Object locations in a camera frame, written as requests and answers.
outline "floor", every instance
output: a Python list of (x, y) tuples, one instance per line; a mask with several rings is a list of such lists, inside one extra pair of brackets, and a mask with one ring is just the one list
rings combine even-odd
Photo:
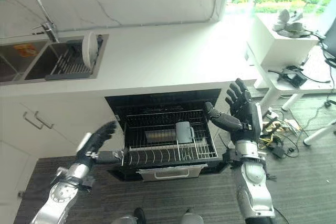
[[(325, 95), (308, 95), (298, 101), (292, 113), (301, 125), (314, 116), (323, 104)], [(279, 99), (279, 109), (286, 99)], [(311, 122), (306, 132), (311, 134), (336, 115), (336, 106), (320, 110), (318, 119)], [(290, 112), (285, 112), (290, 119)], [(227, 133), (215, 131), (215, 145), (219, 154), (225, 151), (219, 135), (227, 141)], [(299, 141), (297, 158), (275, 159), (268, 155), (268, 171), (277, 182), (267, 181), (274, 206), (291, 224), (334, 223), (336, 219), (336, 136), (332, 133), (305, 147)], [(72, 157), (40, 159), (27, 187), (27, 198), (21, 203), (15, 224), (29, 223), (47, 199), (47, 191), (37, 191), (47, 185), (59, 166), (69, 166)], [(176, 224), (188, 207), (194, 207), (206, 224), (244, 223), (235, 198), (235, 186), (230, 169), (218, 175), (165, 182), (120, 182), (106, 169), (94, 169), (96, 183), (92, 194), (81, 193), (71, 209), (67, 224), (108, 224), (117, 217), (132, 212), (136, 207), (145, 210), (149, 224)], [(278, 224), (285, 223), (277, 215)]]

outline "white countertop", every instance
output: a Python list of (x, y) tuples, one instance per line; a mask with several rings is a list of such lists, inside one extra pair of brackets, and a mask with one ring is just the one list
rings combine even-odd
[[(229, 34), (228, 29), (218, 22), (94, 30), (96, 34), (109, 34), (96, 79), (1, 86), (0, 97), (174, 92), (221, 88), (238, 77), (255, 80), (256, 70), (244, 59), (245, 40)], [(59, 37), (85, 33), (71, 31)]]

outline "white plate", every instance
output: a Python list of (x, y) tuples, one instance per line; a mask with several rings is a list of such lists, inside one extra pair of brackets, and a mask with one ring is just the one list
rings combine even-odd
[(82, 56), (85, 66), (90, 70), (98, 54), (98, 43), (96, 35), (91, 31), (84, 36), (82, 43)]

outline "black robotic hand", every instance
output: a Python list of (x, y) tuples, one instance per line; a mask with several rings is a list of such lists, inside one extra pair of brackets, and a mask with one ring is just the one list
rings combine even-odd
[(230, 105), (230, 115), (218, 112), (210, 102), (206, 102), (206, 111), (211, 121), (219, 128), (231, 132), (231, 140), (258, 140), (261, 128), (258, 110), (251, 99), (250, 92), (239, 78), (230, 84), (229, 97), (225, 101)]
[(91, 167), (93, 165), (93, 159), (88, 156), (87, 153), (97, 153), (104, 142), (112, 137), (116, 127), (116, 122), (111, 121), (96, 130), (77, 152), (76, 162)]

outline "white cabinet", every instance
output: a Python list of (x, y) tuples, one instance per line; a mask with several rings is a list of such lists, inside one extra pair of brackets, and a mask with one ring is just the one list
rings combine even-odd
[(41, 127), (29, 108), (18, 102), (2, 102), (1, 105), (0, 137), (5, 143), (38, 158), (75, 154), (75, 144), (57, 131)]
[(21, 203), (17, 193), (26, 189), (36, 161), (31, 155), (0, 142), (0, 168), (3, 174), (0, 183), (1, 223), (13, 223)]
[[(25, 99), (22, 104), (34, 113), (38, 111), (39, 118), (46, 124), (53, 124), (52, 128), (76, 147), (86, 132), (93, 133), (116, 119), (104, 97), (37, 97)], [(112, 140), (106, 142), (101, 150), (122, 147), (123, 134), (119, 127)]]
[[(38, 95), (0, 104), (0, 140), (38, 158), (75, 155), (86, 132), (116, 119), (104, 97)], [(118, 127), (101, 150), (122, 147), (123, 134)]]

